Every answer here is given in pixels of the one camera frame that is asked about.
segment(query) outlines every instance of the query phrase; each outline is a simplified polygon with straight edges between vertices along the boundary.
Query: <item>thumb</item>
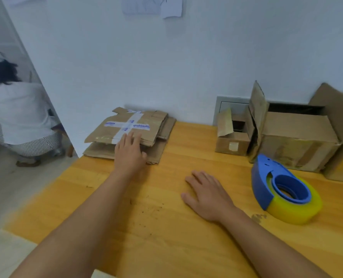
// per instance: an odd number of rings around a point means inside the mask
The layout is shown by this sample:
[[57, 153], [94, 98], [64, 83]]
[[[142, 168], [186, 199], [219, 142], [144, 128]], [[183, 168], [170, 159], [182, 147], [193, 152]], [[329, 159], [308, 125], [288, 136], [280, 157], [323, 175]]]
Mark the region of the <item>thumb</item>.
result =
[[142, 158], [147, 161], [147, 153], [144, 151], [142, 152]]
[[183, 200], [184, 203], [186, 203], [188, 206], [190, 206], [192, 210], [197, 212], [196, 209], [197, 209], [197, 206], [198, 206], [199, 203], [197, 202], [196, 199], [194, 199], [188, 193], [182, 193], [180, 196], [182, 197], [182, 200]]

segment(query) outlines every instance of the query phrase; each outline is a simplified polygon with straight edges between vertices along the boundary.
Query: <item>striped shorts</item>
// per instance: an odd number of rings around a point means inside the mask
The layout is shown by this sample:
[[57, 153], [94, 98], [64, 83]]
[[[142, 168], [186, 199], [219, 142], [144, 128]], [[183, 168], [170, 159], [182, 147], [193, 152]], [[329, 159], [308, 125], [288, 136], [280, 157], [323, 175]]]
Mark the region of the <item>striped shorts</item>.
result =
[[18, 155], [24, 157], [36, 157], [48, 153], [51, 150], [57, 149], [61, 146], [61, 135], [54, 133], [50, 136], [41, 139], [33, 140], [18, 145], [11, 145], [4, 143], [2, 127], [0, 125], [0, 145], [16, 152]]

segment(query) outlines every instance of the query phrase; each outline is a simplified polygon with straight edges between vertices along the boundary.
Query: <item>right forearm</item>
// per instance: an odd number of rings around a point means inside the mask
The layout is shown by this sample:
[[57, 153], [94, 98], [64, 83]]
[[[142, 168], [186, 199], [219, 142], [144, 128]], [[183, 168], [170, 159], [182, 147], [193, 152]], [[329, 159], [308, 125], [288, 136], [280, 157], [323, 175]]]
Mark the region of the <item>right forearm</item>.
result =
[[262, 278], [330, 277], [238, 208], [227, 211], [221, 223], [241, 246]]

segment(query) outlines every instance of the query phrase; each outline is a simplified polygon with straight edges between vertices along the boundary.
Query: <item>wooden tabletop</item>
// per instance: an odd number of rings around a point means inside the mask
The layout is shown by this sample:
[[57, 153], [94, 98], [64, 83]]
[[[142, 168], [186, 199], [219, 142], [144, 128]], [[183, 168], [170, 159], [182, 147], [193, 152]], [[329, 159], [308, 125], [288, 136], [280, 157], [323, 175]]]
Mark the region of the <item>wooden tabletop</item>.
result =
[[[256, 277], [229, 235], [182, 202], [193, 169], [215, 175], [234, 203], [253, 220], [333, 277], [343, 278], [343, 182], [293, 171], [319, 192], [324, 207], [309, 224], [281, 222], [264, 212], [251, 189], [245, 157], [215, 153], [216, 128], [177, 122], [159, 165], [131, 184], [100, 270], [118, 277]], [[5, 229], [42, 241], [100, 186], [113, 161], [82, 157], [15, 215]]]

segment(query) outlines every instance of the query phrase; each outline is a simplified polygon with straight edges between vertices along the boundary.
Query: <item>open cardboard box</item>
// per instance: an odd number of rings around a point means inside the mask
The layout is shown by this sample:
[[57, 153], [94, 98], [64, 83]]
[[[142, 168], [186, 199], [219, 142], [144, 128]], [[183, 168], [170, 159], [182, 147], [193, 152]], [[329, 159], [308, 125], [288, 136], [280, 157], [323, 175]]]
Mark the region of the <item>open cardboard box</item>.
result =
[[147, 153], [147, 163], [158, 164], [176, 119], [162, 111], [132, 111], [122, 107], [108, 117], [85, 139], [92, 144], [85, 156], [115, 158], [115, 145], [124, 133], [141, 133], [141, 150]]
[[215, 152], [246, 156], [254, 129], [248, 107], [243, 115], [232, 115], [230, 108], [220, 112]]
[[269, 103], [257, 82], [249, 103], [257, 135], [249, 153], [290, 169], [319, 172], [343, 144], [343, 93], [323, 83], [308, 105]]

